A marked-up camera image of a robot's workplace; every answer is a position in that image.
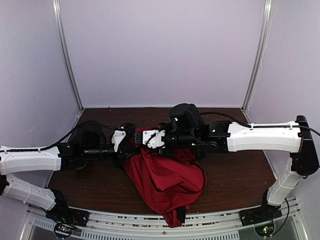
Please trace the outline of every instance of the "white wall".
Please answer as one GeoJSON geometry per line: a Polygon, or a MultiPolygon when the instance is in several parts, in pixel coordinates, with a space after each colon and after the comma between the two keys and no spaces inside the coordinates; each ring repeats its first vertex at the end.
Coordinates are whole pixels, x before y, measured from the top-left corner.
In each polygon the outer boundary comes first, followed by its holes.
{"type": "MultiPolygon", "coordinates": [[[[262,71],[249,118],[254,123],[295,120],[305,115],[320,130],[320,1],[276,0],[262,71]]],[[[320,156],[320,138],[313,137],[320,156]]],[[[267,152],[279,173],[288,154],[267,152]]],[[[303,180],[295,190],[311,233],[319,239],[320,173],[303,180]]]]}
{"type": "Polygon", "coordinates": [[[264,0],[68,0],[61,12],[85,107],[241,107],[264,0]]]}
{"type": "MultiPolygon", "coordinates": [[[[51,0],[0,1],[0,146],[48,145],[76,122],[59,41],[51,0]]],[[[41,186],[48,176],[19,175],[41,186]]],[[[17,239],[26,209],[0,197],[0,239],[17,239]]]]}

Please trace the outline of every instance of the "wooden table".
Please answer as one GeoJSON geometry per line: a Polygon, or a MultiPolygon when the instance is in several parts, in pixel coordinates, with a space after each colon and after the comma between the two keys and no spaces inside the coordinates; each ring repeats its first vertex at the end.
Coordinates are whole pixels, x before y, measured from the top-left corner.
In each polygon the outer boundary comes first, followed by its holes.
{"type": "MultiPolygon", "coordinates": [[[[238,108],[204,108],[219,111],[246,121],[238,108]]],[[[99,108],[86,109],[79,122],[96,120],[118,127],[135,123],[137,128],[169,122],[168,108],[99,108]]],[[[206,123],[226,120],[220,116],[204,116],[206,123]]],[[[275,181],[262,151],[208,154],[199,163],[208,185],[189,213],[209,213],[261,204],[264,191],[275,181]]],[[[83,170],[54,172],[49,188],[62,191],[71,207],[123,214],[154,214],[139,195],[127,174],[111,161],[94,162],[83,170]]]]}

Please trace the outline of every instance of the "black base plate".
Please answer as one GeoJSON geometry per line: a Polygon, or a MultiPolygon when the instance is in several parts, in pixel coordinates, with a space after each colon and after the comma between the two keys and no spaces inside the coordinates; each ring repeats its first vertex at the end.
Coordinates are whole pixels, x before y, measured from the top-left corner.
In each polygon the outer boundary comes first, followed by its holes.
{"type": "Polygon", "coordinates": [[[280,218],[282,216],[282,213],[280,210],[277,210],[275,212],[266,212],[265,214],[262,214],[261,207],[255,207],[240,211],[239,216],[242,226],[248,226],[280,218]]]}
{"type": "MultiPolygon", "coordinates": [[[[79,209],[74,209],[74,208],[69,208],[68,212],[74,216],[73,218],[70,218],[68,220],[65,221],[66,224],[69,225],[74,225],[74,220],[75,220],[75,225],[79,226],[79,227],[86,227],[87,226],[87,222],[89,219],[89,212],[88,211],[84,211],[84,210],[79,210],[79,209]]],[[[48,219],[52,219],[52,216],[46,214],[45,215],[46,218],[48,219]]]]}

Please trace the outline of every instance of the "red cloth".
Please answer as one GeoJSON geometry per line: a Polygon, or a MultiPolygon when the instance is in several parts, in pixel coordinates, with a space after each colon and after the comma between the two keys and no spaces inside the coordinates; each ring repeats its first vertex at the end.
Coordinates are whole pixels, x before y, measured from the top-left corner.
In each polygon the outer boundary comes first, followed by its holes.
{"type": "Polygon", "coordinates": [[[189,149],[176,149],[166,157],[142,148],[141,154],[123,164],[145,203],[172,228],[182,225],[176,208],[190,209],[207,184],[204,170],[194,159],[189,149]]]}

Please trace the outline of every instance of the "red bag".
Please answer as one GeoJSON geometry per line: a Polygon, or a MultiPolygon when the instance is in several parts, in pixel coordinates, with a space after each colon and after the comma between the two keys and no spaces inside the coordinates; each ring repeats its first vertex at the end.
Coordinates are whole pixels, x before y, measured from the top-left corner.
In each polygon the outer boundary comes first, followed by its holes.
{"type": "Polygon", "coordinates": [[[194,159],[189,149],[176,149],[166,157],[142,148],[141,154],[123,164],[145,203],[163,215],[171,228],[185,222],[186,209],[207,184],[205,171],[194,159]]]}

